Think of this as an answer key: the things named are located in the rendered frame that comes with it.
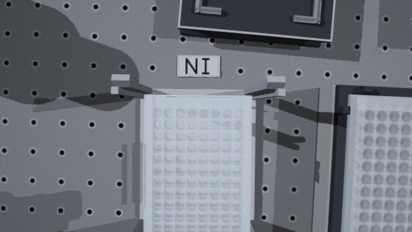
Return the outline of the grey perforated base plate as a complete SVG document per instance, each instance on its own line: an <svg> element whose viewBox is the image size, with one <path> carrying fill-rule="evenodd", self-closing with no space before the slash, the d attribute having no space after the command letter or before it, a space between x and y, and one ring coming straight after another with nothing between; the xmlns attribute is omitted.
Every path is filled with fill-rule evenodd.
<svg viewBox="0 0 412 232"><path fill-rule="evenodd" d="M140 220L140 98L152 89L256 99L254 220L311 232L319 88L412 88L412 0L336 0L320 47L181 35L180 0L0 0L0 232L133 232ZM220 77L177 77L178 55L220 56Z"/></svg>

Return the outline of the dark grey nest plate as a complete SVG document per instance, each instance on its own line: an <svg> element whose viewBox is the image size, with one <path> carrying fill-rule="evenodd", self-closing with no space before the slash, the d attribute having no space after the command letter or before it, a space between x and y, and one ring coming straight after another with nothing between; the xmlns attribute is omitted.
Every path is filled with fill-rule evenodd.
<svg viewBox="0 0 412 232"><path fill-rule="evenodd" d="M181 35L318 48L332 42L334 15L335 0L180 0L178 29Z"/></svg>

